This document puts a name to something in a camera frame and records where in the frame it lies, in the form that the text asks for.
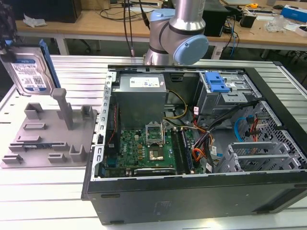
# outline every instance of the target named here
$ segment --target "hard drive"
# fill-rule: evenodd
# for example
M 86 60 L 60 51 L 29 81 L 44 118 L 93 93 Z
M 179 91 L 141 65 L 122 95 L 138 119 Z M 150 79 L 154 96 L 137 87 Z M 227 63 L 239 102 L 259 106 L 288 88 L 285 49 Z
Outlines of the hard drive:
M 60 88 L 46 43 L 39 45 L 13 44 L 9 50 L 15 55 L 14 62 L 1 61 L 16 85 L 19 94 L 51 95 L 54 88 Z

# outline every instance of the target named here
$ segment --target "chip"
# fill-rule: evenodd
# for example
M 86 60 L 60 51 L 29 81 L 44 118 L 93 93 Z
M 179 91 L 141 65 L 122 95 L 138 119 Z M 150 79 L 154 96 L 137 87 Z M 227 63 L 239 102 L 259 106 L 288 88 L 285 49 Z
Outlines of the chip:
M 149 148 L 149 160 L 150 161 L 164 161 L 163 148 L 150 147 Z

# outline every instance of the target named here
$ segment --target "desk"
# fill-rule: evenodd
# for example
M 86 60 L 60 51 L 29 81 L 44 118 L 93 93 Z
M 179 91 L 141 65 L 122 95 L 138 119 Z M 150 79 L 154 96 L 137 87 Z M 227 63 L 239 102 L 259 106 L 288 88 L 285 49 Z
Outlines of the desk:
M 255 0 L 259 6 L 265 5 L 266 0 Z M 307 3 L 293 1 L 277 1 L 277 4 L 290 4 L 298 7 L 307 8 Z M 122 9 L 110 9 L 108 12 L 117 13 Z M 122 13 L 111 15 L 120 18 Z M 22 21 L 17 21 L 17 29 L 20 36 L 53 37 L 57 40 L 60 53 L 68 55 L 65 38 L 92 39 L 92 40 L 112 40 L 125 41 L 124 26 L 121 22 L 115 22 L 101 18 L 94 11 L 83 11 L 76 23 L 56 23 L 47 22 L 44 27 L 31 28 Z M 269 33 L 265 31 L 264 21 L 255 20 L 252 28 L 242 28 L 236 23 L 235 31 L 239 34 L 240 43 L 238 47 L 262 48 L 262 49 L 281 49 L 281 50 L 300 50 L 307 51 L 307 39 L 292 31 L 286 33 Z M 134 41 L 149 42 L 149 30 L 143 21 L 132 23 L 132 33 Z M 221 37 L 208 37 L 211 46 L 215 46 L 212 59 L 219 59 L 223 47 L 229 40 L 229 35 L 222 34 Z
M 66 88 L 72 108 L 90 104 L 100 111 L 108 64 L 142 64 L 142 58 L 99 56 L 51 56 L 57 76 Z M 254 67 L 291 113 L 306 124 L 306 94 L 294 77 L 272 62 L 201 60 L 204 67 Z M 13 87 L 0 103 L 0 159 L 24 118 L 27 103 L 43 109 L 59 109 L 49 96 L 22 97 Z M 90 201 L 82 201 L 85 168 L 0 168 L 0 226 L 2 230 L 275 230 L 307 229 L 307 198 L 276 215 L 257 215 L 101 226 Z

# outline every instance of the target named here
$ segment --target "blue hard drive label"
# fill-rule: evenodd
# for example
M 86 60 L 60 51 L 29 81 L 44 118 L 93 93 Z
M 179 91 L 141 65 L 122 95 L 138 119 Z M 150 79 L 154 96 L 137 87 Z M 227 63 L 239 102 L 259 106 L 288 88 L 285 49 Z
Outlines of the blue hard drive label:
M 43 92 L 47 89 L 41 69 L 33 59 L 18 59 L 11 63 L 22 87 L 31 92 Z

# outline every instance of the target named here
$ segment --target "slotted aluminum table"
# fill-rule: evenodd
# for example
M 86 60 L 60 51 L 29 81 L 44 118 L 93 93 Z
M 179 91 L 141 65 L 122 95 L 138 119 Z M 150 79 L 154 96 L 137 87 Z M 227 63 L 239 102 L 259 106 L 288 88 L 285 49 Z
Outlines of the slotted aluminum table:
M 142 58 L 52 56 L 67 102 L 73 108 L 90 104 L 100 111 L 109 64 L 142 64 Z M 284 68 L 272 62 L 202 60 L 196 65 L 254 67 L 303 129 L 307 130 L 306 90 Z M 0 103 L 0 157 L 22 124 L 24 108 L 39 102 L 43 109 L 57 109 L 49 96 L 20 96 L 14 87 Z M 145 224 L 102 226 L 90 201 L 82 201 L 85 168 L 0 169 L 1 229 L 307 229 L 307 198 L 276 215 L 226 217 Z

